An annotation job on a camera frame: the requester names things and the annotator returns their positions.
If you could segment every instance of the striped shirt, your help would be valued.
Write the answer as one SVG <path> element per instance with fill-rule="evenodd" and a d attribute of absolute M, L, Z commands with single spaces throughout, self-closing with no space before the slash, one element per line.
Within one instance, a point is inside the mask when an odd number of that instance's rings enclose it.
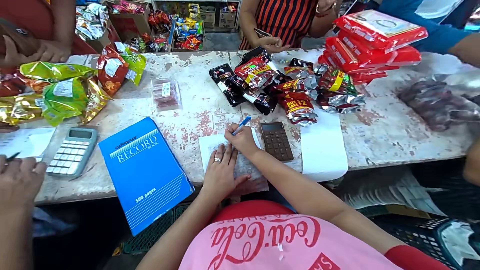
<path fill-rule="evenodd" d="M 283 46 L 300 48 L 315 16 L 317 0 L 260 0 L 255 20 L 257 28 L 282 39 Z M 239 49 L 252 49 L 247 38 Z"/>

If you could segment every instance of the brown calculator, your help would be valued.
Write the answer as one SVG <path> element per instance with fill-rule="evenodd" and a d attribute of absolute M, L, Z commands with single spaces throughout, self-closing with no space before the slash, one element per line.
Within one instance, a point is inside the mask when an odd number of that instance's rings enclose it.
<path fill-rule="evenodd" d="M 293 160 L 292 149 L 282 122 L 261 123 L 265 151 L 279 161 Z"/>

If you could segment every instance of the table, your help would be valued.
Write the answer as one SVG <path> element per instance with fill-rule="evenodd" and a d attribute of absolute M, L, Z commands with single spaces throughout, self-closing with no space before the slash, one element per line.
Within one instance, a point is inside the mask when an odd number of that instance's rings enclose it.
<path fill-rule="evenodd" d="M 88 127 L 98 130 L 98 141 L 101 141 L 146 116 L 151 117 L 189 179 L 199 186 L 204 171 L 198 137 L 223 133 L 229 123 L 238 123 L 247 115 L 252 116 L 251 126 L 257 134 L 260 134 L 260 122 L 281 121 L 294 154 L 294 160 L 289 166 L 301 172 L 300 127 L 287 121 L 280 106 L 268 116 L 260 114 L 250 103 L 232 108 L 208 75 L 209 69 L 224 63 L 235 67 L 243 53 L 211 51 L 145 54 L 148 62 L 140 85 L 125 82 L 115 95 L 115 100 L 110 101 Z M 322 49 L 290 50 L 277 54 L 274 59 L 297 57 L 316 61 L 321 53 Z M 97 57 L 76 55 L 71 56 L 69 62 L 95 66 Z M 361 112 L 340 117 L 349 168 L 358 170 L 465 155 L 473 140 L 465 126 L 454 127 L 442 133 L 432 132 L 413 110 L 397 99 L 395 91 L 405 84 L 405 80 L 422 74 L 409 68 L 390 71 L 388 74 L 388 77 L 376 79 L 366 87 L 367 104 Z M 152 111 L 150 79 L 160 77 L 170 77 L 178 82 L 182 109 Z M 75 121 L 70 120 L 58 126 L 47 148 L 46 161 L 50 161 L 49 156 L 50 159 L 53 156 L 51 152 L 56 150 L 57 143 L 65 137 L 66 130 L 76 125 Z M 96 147 L 80 177 L 64 180 L 47 176 L 36 197 L 36 203 L 71 202 L 115 195 L 100 149 Z"/>

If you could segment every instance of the pen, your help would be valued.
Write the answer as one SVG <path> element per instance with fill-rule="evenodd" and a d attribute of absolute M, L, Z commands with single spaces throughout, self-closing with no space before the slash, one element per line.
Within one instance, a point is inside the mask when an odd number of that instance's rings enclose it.
<path fill-rule="evenodd" d="M 241 128 L 248 123 L 252 118 L 250 116 L 247 116 L 243 121 L 240 123 L 240 125 L 237 127 L 237 129 L 232 133 L 232 135 L 237 135 L 238 132 L 240 132 Z"/>
<path fill-rule="evenodd" d="M 16 154 L 14 154 L 13 156 L 7 158 L 7 162 L 10 162 L 12 161 L 14 158 L 16 158 L 18 155 L 20 154 L 20 152 L 17 152 Z"/>

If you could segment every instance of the blue sleeve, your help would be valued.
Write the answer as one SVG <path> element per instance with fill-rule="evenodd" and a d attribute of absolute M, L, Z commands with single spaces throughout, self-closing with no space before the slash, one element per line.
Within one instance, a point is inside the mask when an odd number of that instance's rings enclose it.
<path fill-rule="evenodd" d="M 378 11 L 425 27 L 428 31 L 428 38 L 412 44 L 419 51 L 447 54 L 451 47 L 468 36 L 470 32 L 453 28 L 451 25 L 441 25 L 434 20 L 425 19 L 417 15 L 415 11 L 422 1 L 423 0 L 383 0 Z"/>

